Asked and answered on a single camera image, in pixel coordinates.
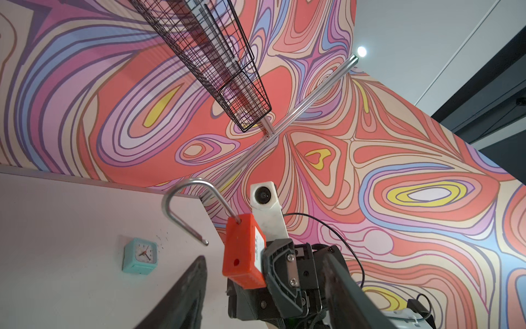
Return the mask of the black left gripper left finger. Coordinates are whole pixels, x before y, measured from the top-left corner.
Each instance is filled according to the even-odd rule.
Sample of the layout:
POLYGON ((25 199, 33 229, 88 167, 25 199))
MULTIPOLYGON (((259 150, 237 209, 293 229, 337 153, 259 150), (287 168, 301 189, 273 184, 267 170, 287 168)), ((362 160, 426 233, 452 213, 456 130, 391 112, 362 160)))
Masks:
POLYGON ((198 256, 137 328, 200 328, 208 271, 198 256))

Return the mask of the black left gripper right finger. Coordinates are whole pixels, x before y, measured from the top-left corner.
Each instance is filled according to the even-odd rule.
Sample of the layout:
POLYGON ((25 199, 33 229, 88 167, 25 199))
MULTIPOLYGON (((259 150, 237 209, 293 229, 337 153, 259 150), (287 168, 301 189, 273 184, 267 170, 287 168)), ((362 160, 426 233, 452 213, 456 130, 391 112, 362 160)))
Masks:
POLYGON ((321 273, 325 277, 325 299, 332 328, 395 327, 333 255, 328 254, 324 257, 321 273))

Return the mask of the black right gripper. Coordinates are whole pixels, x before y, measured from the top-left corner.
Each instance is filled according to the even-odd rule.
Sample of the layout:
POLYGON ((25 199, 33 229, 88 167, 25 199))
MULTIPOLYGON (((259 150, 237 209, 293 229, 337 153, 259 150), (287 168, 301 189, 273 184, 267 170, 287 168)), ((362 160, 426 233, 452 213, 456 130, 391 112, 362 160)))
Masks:
POLYGON ((271 241, 262 255, 265 288, 248 290, 227 281, 229 317, 271 325, 320 325, 328 310, 321 273, 328 254, 345 264, 335 245, 271 241))

